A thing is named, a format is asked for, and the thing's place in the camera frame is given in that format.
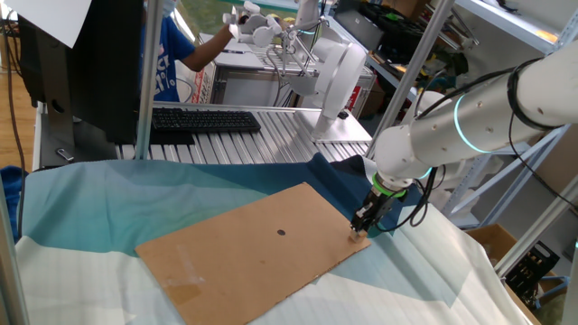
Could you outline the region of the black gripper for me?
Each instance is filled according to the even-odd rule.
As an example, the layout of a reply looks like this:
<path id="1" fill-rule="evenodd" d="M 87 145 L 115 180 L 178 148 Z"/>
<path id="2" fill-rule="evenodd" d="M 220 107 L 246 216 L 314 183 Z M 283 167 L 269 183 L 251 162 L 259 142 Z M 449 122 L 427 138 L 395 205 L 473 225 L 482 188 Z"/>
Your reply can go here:
<path id="1" fill-rule="evenodd" d="M 371 191 L 363 201 L 362 208 L 355 211 L 350 227 L 355 235 L 366 231 L 367 237 L 377 237 L 380 235 L 378 221 L 390 211 L 392 205 L 403 197 L 401 193 L 386 195 Z"/>

